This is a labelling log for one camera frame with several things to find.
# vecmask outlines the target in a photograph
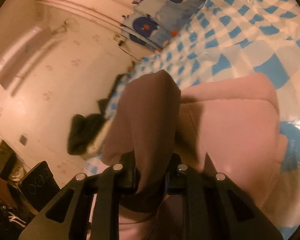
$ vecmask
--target blue printed curtain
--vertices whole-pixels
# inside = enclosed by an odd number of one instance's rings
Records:
[[[205,1],[134,0],[134,14],[122,16],[122,33],[143,46],[161,50]]]

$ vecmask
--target wire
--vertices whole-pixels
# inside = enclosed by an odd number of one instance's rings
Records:
[[[131,54],[129,54],[128,52],[126,52],[123,48],[121,48],[120,43],[119,43],[119,47],[120,47],[120,49],[121,49],[123,52],[127,53],[128,55],[130,55],[131,57],[133,57],[135,60],[141,61],[141,60],[137,59],[136,57],[132,56]]]

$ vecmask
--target electrical outlet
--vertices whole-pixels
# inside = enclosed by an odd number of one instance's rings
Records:
[[[127,40],[126,37],[124,37],[124,36],[122,36],[122,35],[120,35],[120,34],[118,34],[118,33],[115,34],[115,36],[114,36],[113,39],[114,39],[115,41],[117,41],[117,42],[120,42],[120,41],[125,42],[125,41]]]

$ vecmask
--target white wall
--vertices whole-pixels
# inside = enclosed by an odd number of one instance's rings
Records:
[[[6,0],[0,9],[0,55],[22,33],[42,17],[35,0]]]

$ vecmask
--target silver screw head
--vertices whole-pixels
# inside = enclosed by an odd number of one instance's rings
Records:
[[[223,181],[223,180],[226,179],[226,176],[223,173],[217,173],[216,174],[216,179],[220,180],[220,181]]]
[[[121,171],[123,169],[123,165],[120,163],[117,163],[117,164],[113,165],[113,169],[115,171]]]
[[[179,171],[186,171],[188,169],[188,166],[185,164],[179,164],[178,165],[178,170]]]
[[[85,178],[86,178],[86,174],[84,174],[84,173],[79,173],[75,176],[75,179],[79,180],[79,181],[84,180]]]

